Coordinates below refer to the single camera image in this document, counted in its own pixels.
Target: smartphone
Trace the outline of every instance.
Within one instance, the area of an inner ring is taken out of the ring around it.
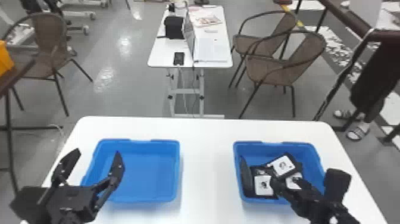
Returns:
[[[174,55],[174,66],[183,65],[183,61],[185,59],[185,53],[184,52],[175,52]]]

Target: orange box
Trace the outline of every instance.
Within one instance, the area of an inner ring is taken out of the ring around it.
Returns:
[[[14,67],[14,62],[5,46],[6,43],[4,41],[0,41],[0,76]]]

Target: blue plastic tray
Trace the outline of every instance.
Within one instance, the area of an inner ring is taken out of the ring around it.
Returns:
[[[284,198],[278,200],[266,198],[248,198],[243,194],[242,179],[240,178],[240,157],[244,157],[248,166],[261,165],[267,163],[284,153],[290,153],[296,161],[303,164],[303,178],[312,183],[322,193],[324,192],[325,172],[321,166],[313,145],[299,142],[265,143],[260,141],[235,142],[233,145],[235,155],[235,168],[237,184],[242,200],[249,203],[276,203],[289,204]]]
[[[117,150],[124,161],[125,173],[108,200],[135,203],[175,199],[180,163],[177,141],[103,139],[96,147],[81,185],[93,185],[105,178]]]

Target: slipper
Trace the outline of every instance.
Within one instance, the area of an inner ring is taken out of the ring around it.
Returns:
[[[362,140],[366,135],[368,135],[368,133],[370,132],[370,129],[368,128],[368,130],[365,132],[364,130],[362,130],[360,127],[356,127],[354,130],[351,130],[349,132],[347,132],[346,137],[354,142],[358,142],[360,140]],[[351,138],[349,137],[349,133],[353,133],[355,136],[357,136],[357,138]]]
[[[348,120],[351,116],[353,116],[353,111],[351,110],[336,110],[333,112],[333,117],[337,119]],[[355,118],[356,122],[360,122],[365,118],[365,115],[361,113]]]

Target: foot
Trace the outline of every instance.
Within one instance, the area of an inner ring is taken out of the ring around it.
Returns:
[[[354,114],[354,110],[336,110],[335,112],[333,112],[333,117],[337,118],[337,119],[344,119],[347,120],[349,119],[351,116],[353,116]],[[361,121],[362,119],[364,119],[365,114],[364,113],[360,113],[355,120],[356,121]]]
[[[362,122],[354,130],[347,133],[346,137],[352,141],[358,142],[362,140],[370,132],[370,124]]]

